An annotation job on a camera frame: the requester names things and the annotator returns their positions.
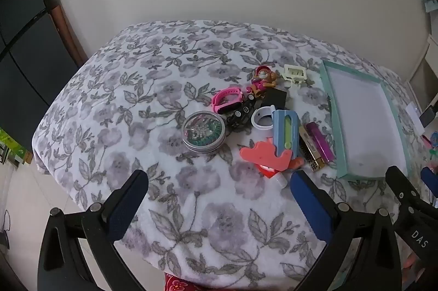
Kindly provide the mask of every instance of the paw patrol figurine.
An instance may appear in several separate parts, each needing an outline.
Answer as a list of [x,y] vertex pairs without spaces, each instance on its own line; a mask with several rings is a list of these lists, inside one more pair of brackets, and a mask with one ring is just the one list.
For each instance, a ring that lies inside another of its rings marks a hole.
[[267,66],[259,66],[255,69],[255,75],[251,80],[251,86],[247,87],[247,93],[253,93],[254,96],[260,97],[261,93],[266,90],[267,87],[275,87],[275,79],[277,76],[275,72]]

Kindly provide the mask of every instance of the pink watch strap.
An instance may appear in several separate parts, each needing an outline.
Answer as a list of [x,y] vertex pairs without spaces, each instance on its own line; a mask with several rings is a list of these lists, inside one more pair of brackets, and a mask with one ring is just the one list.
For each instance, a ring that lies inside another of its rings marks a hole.
[[[229,101],[226,102],[224,104],[220,104],[220,101],[229,95],[237,95],[237,98],[233,101]],[[229,88],[225,88],[224,90],[219,91],[218,93],[216,93],[213,98],[212,98],[212,107],[213,107],[213,112],[214,113],[218,113],[220,114],[220,112],[218,112],[221,108],[225,108],[227,106],[231,106],[234,105],[236,103],[242,103],[243,101],[243,93],[242,90],[238,87],[229,87]]]

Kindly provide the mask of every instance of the pink toy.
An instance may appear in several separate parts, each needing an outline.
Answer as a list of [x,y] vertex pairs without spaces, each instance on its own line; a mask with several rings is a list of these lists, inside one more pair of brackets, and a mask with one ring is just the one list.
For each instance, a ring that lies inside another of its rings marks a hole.
[[[220,104],[221,101],[229,95],[237,95],[237,98],[233,101],[228,101],[226,103]],[[212,108],[213,112],[217,114],[224,114],[235,110],[242,105],[244,99],[244,94],[242,90],[238,87],[229,87],[225,90],[219,91],[212,98]]]

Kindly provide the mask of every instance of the round tin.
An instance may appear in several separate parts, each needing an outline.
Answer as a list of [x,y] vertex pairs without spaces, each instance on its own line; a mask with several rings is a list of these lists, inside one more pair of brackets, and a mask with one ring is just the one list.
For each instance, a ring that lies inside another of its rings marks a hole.
[[225,123],[220,115],[201,110],[184,121],[181,134],[190,150],[208,153],[220,147],[225,140]]

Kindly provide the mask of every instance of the tiled floor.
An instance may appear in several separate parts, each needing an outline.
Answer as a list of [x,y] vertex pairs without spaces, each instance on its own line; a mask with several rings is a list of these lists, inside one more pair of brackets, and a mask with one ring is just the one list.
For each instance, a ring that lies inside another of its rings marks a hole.
[[[6,168],[6,165],[0,165],[0,173]],[[8,232],[10,250],[7,257],[15,273],[29,291],[37,291],[39,251],[47,218],[53,207],[61,208],[66,214],[80,211],[55,179],[50,175],[40,174],[34,164],[21,165],[14,171],[6,202],[11,220]],[[88,243],[81,241],[81,245],[97,285],[104,290],[110,290],[91,254]],[[117,250],[147,291],[163,290],[163,272],[125,247],[117,247]]]

